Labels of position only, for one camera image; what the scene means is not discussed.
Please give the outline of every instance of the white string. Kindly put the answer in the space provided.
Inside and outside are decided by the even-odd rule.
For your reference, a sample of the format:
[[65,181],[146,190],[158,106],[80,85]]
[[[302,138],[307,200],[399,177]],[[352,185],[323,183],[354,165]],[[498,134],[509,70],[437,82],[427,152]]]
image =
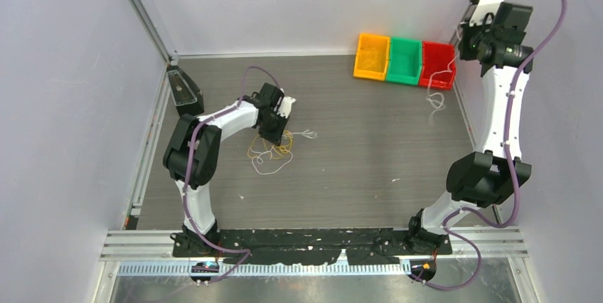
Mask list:
[[[309,129],[304,130],[303,132],[290,132],[291,135],[302,135],[303,137],[307,138],[307,139],[316,139],[317,133],[314,131],[310,131]],[[283,138],[285,139],[289,139],[288,136],[286,135],[282,135]],[[272,159],[272,157],[274,156],[273,151],[274,151],[274,145],[270,148],[270,150],[267,151],[255,151],[253,149],[253,146],[251,146],[249,148],[249,151],[252,152],[253,154],[256,154],[257,156],[253,156],[251,158],[251,165],[253,166],[253,169],[255,169],[255,172],[258,173],[259,175],[272,175],[277,173],[279,170],[283,169],[284,166],[286,166],[287,164],[291,163],[291,161],[293,161],[293,152],[291,152],[291,150],[289,150],[288,154],[291,155],[291,157],[284,162],[283,164],[281,164],[281,166],[275,170],[275,171],[271,171],[271,172],[267,172],[267,173],[262,173],[258,168],[257,165],[261,166],[262,164],[264,164],[264,159],[262,158],[262,156],[264,155],[269,155],[270,159]]]
[[[458,29],[458,27],[457,27],[457,29],[455,29],[454,32],[457,35],[457,38],[459,39],[459,42],[460,42],[461,41],[461,36],[459,35],[459,29]],[[427,121],[429,122],[430,126],[433,126],[433,124],[434,124],[433,117],[435,115],[435,112],[442,111],[443,109],[446,108],[446,105],[444,104],[444,94],[441,93],[441,92],[431,93],[433,77],[434,77],[434,75],[438,75],[438,74],[442,74],[442,73],[452,73],[452,69],[450,68],[450,65],[452,65],[452,63],[454,63],[454,61],[458,57],[459,57],[459,54],[454,54],[454,58],[452,60],[450,60],[450,62],[448,63],[448,66],[447,66],[446,70],[441,70],[441,71],[438,71],[438,72],[433,72],[430,75],[430,77],[429,77],[429,83],[427,84],[427,96],[425,97],[425,99],[434,108],[434,110],[432,111],[432,113],[430,113],[429,117],[427,118]]]

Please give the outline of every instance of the reflective metal surface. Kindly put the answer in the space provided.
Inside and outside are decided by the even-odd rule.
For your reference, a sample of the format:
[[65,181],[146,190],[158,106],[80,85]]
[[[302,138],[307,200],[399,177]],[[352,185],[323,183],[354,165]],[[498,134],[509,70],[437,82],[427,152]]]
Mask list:
[[[457,285],[474,271],[475,260],[441,259],[433,279]],[[112,302],[521,302],[507,259],[485,259],[472,285],[439,292],[406,276],[251,277],[195,286],[188,277],[118,277]]]

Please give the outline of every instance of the plastic bin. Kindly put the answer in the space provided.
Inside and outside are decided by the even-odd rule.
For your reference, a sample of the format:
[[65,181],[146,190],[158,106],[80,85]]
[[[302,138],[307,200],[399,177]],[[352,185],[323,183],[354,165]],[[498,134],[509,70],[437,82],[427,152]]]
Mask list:
[[[427,87],[433,73],[448,70],[448,64],[454,59],[454,46],[445,43],[423,41],[423,71],[419,86]],[[457,74],[457,66],[450,64],[451,72],[442,72],[432,78],[432,88],[450,90]]]
[[390,38],[370,34],[360,34],[354,77],[385,80],[390,54]]
[[390,64],[385,81],[417,85],[423,64],[421,41],[392,38],[390,42]]

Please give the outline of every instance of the white wall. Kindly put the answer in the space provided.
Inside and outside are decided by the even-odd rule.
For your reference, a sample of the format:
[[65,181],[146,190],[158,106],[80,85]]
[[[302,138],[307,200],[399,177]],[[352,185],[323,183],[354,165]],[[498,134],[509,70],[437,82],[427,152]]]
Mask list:
[[353,53],[358,34],[448,41],[466,0],[153,0],[180,55]]
[[[536,47],[553,27],[560,1],[508,1],[534,6],[525,44]],[[521,149],[533,174],[522,186],[518,224],[545,302],[600,302],[603,7],[602,0],[568,1],[565,23],[536,57],[523,99]],[[478,130],[479,65],[458,69],[469,120]]]
[[127,0],[0,0],[0,302],[84,302],[162,59]]

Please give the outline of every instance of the purple cable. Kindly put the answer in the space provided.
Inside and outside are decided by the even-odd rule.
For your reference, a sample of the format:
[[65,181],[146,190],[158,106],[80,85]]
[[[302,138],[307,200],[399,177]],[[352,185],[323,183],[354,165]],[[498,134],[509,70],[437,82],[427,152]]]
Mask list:
[[[543,40],[543,42],[540,43],[540,45],[538,45],[538,47],[536,47],[534,49],[534,51],[519,65],[519,67],[517,68],[517,71],[515,72],[515,75],[513,76],[513,81],[511,81],[511,92],[515,92],[515,88],[517,86],[517,82],[519,80],[519,75],[523,72],[523,70],[525,69],[525,67],[527,66],[527,64],[532,61],[532,59],[534,59],[534,57],[536,56],[536,54],[538,54],[543,48],[544,46],[550,41],[551,38],[553,38],[553,36],[557,33],[557,31],[559,30],[559,27],[561,27],[561,23],[563,22],[563,20],[565,19],[565,13],[567,11],[567,0],[561,0],[561,12],[559,14],[559,18],[557,19],[557,23],[555,24],[555,26],[553,27],[553,29],[550,31],[550,33],[547,35],[547,37]],[[509,95],[508,96],[508,100],[507,100],[507,108],[506,108],[506,113],[505,113],[505,129],[504,129],[504,133],[503,133],[503,142],[506,142],[509,140],[509,134],[510,134],[510,130],[511,130],[511,113],[513,111],[513,95]],[[519,180],[517,179],[517,173],[515,171],[515,164],[513,163],[513,158],[511,156],[511,149],[509,148],[508,144],[505,144],[504,146],[504,150],[505,150],[505,155],[507,158],[507,164],[509,167],[509,172],[511,173],[511,182],[513,183],[513,211],[511,212],[511,216],[509,217],[509,219],[504,222],[504,223],[495,223],[490,221],[488,218],[486,218],[486,216],[484,214],[482,214],[481,212],[479,212],[476,209],[473,208],[463,208],[463,211],[468,211],[471,212],[475,215],[477,215],[480,219],[482,219],[486,224],[490,225],[491,227],[494,228],[505,228],[510,226],[515,219],[517,218],[517,214],[519,212]],[[442,222],[443,226],[446,226],[448,224],[448,222],[450,221],[450,219],[452,219],[453,217],[457,216],[460,214],[460,210],[455,211],[453,213],[451,213],[450,215],[448,215],[445,219],[444,222]],[[477,245],[475,245],[475,243],[471,242],[469,239],[455,233],[452,232],[450,229],[448,229],[448,227],[444,227],[444,230],[446,232],[448,232],[448,234],[453,235],[459,239],[464,240],[465,242],[467,242],[468,244],[470,244],[476,251],[477,253],[477,267],[475,269],[475,272],[473,273],[473,275],[471,276],[471,278],[469,278],[465,283],[454,286],[454,287],[445,287],[442,285],[437,285],[437,284],[433,284],[430,282],[426,282],[425,285],[427,285],[428,287],[434,288],[434,289],[438,289],[438,290],[442,290],[442,291],[451,291],[451,290],[456,290],[456,289],[461,289],[462,287],[466,287],[467,285],[471,284],[477,277],[477,274],[479,272],[479,270],[481,269],[481,253],[479,252],[479,249],[477,248]],[[413,277],[415,280],[421,282],[422,280],[416,276],[416,275],[411,275],[411,277]]]
[[[247,78],[247,73],[249,72],[249,70],[251,69],[256,69],[256,70],[261,70],[262,72],[266,73],[269,77],[272,78],[272,81],[274,81],[274,84],[278,87],[281,88],[277,79],[270,74],[270,72],[268,72],[267,70],[265,70],[264,68],[261,68],[260,66],[249,66],[247,68],[247,70],[245,70],[245,73],[243,73],[243,77],[241,80],[241,95],[239,96],[239,99],[237,101],[236,104],[234,104],[233,106],[229,107],[228,109],[225,109],[223,111],[220,111],[214,115],[211,115],[210,117],[208,117],[207,119],[203,120],[202,122],[200,122],[199,124],[197,124],[197,126],[195,127],[195,129],[193,130],[193,135],[191,137],[191,145],[195,145],[196,143],[196,139],[197,139],[197,135],[199,134],[199,131],[201,130],[201,127],[203,127],[205,124],[209,123],[212,120],[215,120],[219,117],[222,117],[228,113],[231,113],[233,111],[235,111],[236,109],[239,108],[239,106],[241,105],[241,102],[243,101],[243,96],[245,95],[245,79]],[[191,181],[191,172],[192,172],[192,165],[193,165],[193,157],[195,154],[195,149],[194,148],[189,148],[188,149],[188,162],[186,164],[186,173],[184,176],[184,187],[182,187],[182,191],[183,191],[183,195],[182,195],[182,206],[184,208],[184,216],[186,219],[188,219],[188,221],[191,222],[191,225],[193,226],[193,230],[195,231],[195,233],[197,233],[197,235],[199,236],[199,238],[201,238],[201,240],[203,240],[203,242],[207,245],[209,245],[211,248],[213,248],[214,250],[218,250],[221,251],[223,253],[244,253],[245,255],[243,255],[243,257],[235,264],[235,266],[231,267],[228,271],[224,272],[223,274],[217,276],[216,278],[210,280],[207,282],[207,284],[213,284],[216,282],[219,282],[221,280],[223,280],[226,276],[228,276],[232,271],[234,271],[237,267],[239,267],[241,264],[244,263],[244,261],[246,261],[246,259],[251,255],[251,250],[248,248],[242,249],[242,250],[231,250],[228,248],[222,248],[214,243],[212,243],[211,241],[209,241],[204,235],[203,233],[199,230],[199,227],[197,226],[197,223],[194,221],[194,219],[191,217],[191,212],[188,209],[188,203],[186,202],[186,195],[188,194],[188,184]],[[187,285],[182,285],[181,287],[179,287],[178,289],[174,290],[173,292],[170,292],[169,294],[167,294],[165,297],[162,297],[161,299],[155,299],[155,300],[139,300],[138,302],[145,302],[145,303],[159,303],[159,302],[165,302],[165,299],[175,295],[176,293],[182,291],[183,289],[187,288],[188,286],[190,286],[191,284],[187,284]],[[132,288],[130,288],[130,290],[128,291],[128,293],[126,293],[126,297],[125,297],[125,302],[127,302],[127,300],[131,297],[132,295]]]

